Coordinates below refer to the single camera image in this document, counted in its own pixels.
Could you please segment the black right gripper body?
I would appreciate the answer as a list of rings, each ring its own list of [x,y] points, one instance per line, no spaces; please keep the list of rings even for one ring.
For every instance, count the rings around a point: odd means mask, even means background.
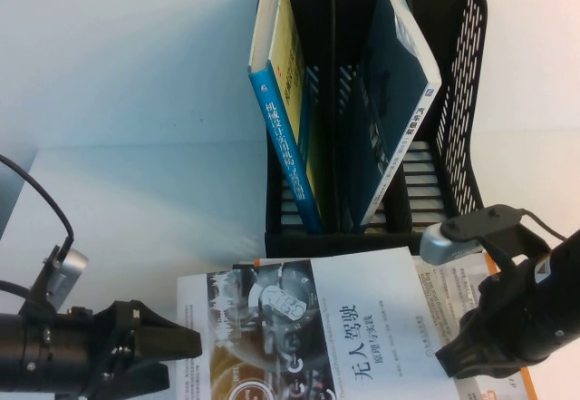
[[[459,322],[459,335],[492,337],[502,342],[504,374],[514,374],[533,363],[533,357],[522,346],[527,323],[527,271],[530,261],[516,266],[514,274],[501,271],[479,285],[479,303]]]

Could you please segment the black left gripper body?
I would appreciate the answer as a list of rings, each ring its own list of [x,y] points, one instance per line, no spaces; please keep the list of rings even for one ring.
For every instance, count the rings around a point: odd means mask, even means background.
[[[131,371],[131,314],[150,309],[137,300],[115,301],[93,314],[74,307],[53,327],[56,396],[112,396],[113,384]]]

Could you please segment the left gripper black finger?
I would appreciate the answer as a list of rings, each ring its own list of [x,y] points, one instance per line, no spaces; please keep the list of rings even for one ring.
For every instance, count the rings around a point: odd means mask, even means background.
[[[169,369],[165,364],[133,369],[113,384],[112,396],[141,396],[155,394],[170,388]]]
[[[131,369],[144,369],[166,361],[192,359],[202,354],[200,333],[156,314],[133,312]]]

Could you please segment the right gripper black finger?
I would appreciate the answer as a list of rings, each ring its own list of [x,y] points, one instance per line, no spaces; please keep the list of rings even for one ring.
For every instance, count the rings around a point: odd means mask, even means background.
[[[457,335],[435,356],[448,377],[504,377],[504,369],[500,365],[504,358],[503,345],[492,337]]]

